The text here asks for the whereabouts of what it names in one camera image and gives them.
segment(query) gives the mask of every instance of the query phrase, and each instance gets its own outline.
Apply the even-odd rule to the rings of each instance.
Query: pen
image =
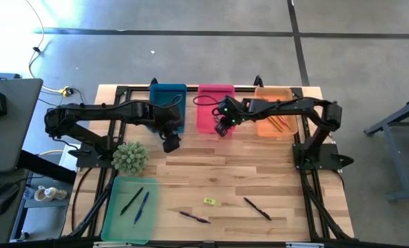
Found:
[[[193,216],[192,214],[188,214],[187,212],[183,212],[183,211],[180,211],[180,213],[181,213],[182,215],[184,215],[184,216],[188,216],[188,217],[191,217],[191,218],[195,218],[197,221],[200,221],[201,223],[211,224],[208,220],[205,220],[204,218],[200,218],[200,217],[197,217],[197,216]]]
[[[134,224],[136,224],[137,220],[138,220],[138,219],[140,218],[140,216],[142,215],[143,207],[145,206],[145,203],[146,203],[147,200],[148,200],[148,195],[149,195],[149,192],[147,192],[147,193],[145,194],[145,197],[143,198],[142,205],[140,206],[140,209],[138,210],[137,215],[136,215],[136,217],[135,217],[135,219],[134,219]]]
[[[248,198],[244,197],[244,200],[247,201],[247,203],[250,204],[250,206],[252,206],[253,208],[255,208],[260,214],[262,214],[264,217],[266,217],[266,219],[272,220],[271,217],[268,214],[266,214],[261,209],[257,208],[257,206],[255,206],[255,204],[253,204]]]
[[[143,190],[143,187],[141,187],[141,189],[137,191],[137,193],[133,196],[130,202],[126,206],[123,207],[122,211],[120,212],[121,215],[125,213],[125,211],[127,211],[128,207],[131,205],[131,203],[134,202],[134,200],[136,200],[137,196],[142,192],[142,190]]]

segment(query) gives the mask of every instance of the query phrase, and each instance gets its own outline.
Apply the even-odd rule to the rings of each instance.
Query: wooden table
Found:
[[[99,85],[96,104],[114,102],[117,85]],[[304,96],[321,99],[319,87],[303,87]],[[199,134],[196,106],[188,92],[185,133],[180,148],[166,154],[157,134],[144,126],[127,125],[125,142],[140,141],[150,159],[143,176],[160,183],[159,208],[152,240],[304,241],[310,240],[299,173],[293,165],[293,137],[264,138],[256,135],[255,123],[236,127],[232,136]],[[132,99],[148,99],[149,92],[133,92]],[[236,93],[237,100],[253,93]],[[90,130],[106,135],[109,121],[92,121]],[[309,121],[311,133],[315,126]],[[81,186],[75,206],[78,225],[93,204],[100,169],[93,169]],[[84,170],[76,177],[73,193]],[[353,236],[342,182],[332,172],[319,171],[324,204],[338,225]],[[265,220],[247,205],[247,196],[272,217]],[[217,200],[215,206],[204,198]],[[71,231],[71,205],[63,234]],[[105,204],[99,211],[96,235],[101,230]],[[187,211],[211,221],[202,224],[180,215]],[[314,214],[317,231],[321,228]]]

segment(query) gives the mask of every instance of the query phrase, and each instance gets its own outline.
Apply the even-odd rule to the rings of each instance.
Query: computer mouse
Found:
[[[18,194],[19,185],[6,183],[0,188],[0,215],[4,214],[10,207],[14,197]]]

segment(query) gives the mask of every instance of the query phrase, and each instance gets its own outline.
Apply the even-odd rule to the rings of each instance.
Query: gray floor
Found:
[[[38,24],[23,1],[0,1],[0,72],[28,76]],[[44,25],[136,30],[291,31],[285,0],[34,1]],[[409,0],[294,0],[302,32],[409,33]],[[100,83],[232,83],[301,85],[293,38],[46,35],[32,69],[50,87],[77,87],[93,102]],[[362,130],[409,101],[409,40],[302,39],[312,86],[344,108],[335,133],[339,150],[355,158],[344,170],[355,235],[409,245],[409,200],[400,190],[384,138]],[[46,101],[60,98],[41,94]],[[79,102],[78,96],[64,102]],[[43,132],[48,108],[38,102],[24,148],[62,148]]]

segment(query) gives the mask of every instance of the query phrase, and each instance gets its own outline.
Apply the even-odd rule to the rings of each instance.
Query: green plant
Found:
[[[147,162],[148,150],[140,142],[119,145],[113,153],[114,168],[130,176],[138,176]]]

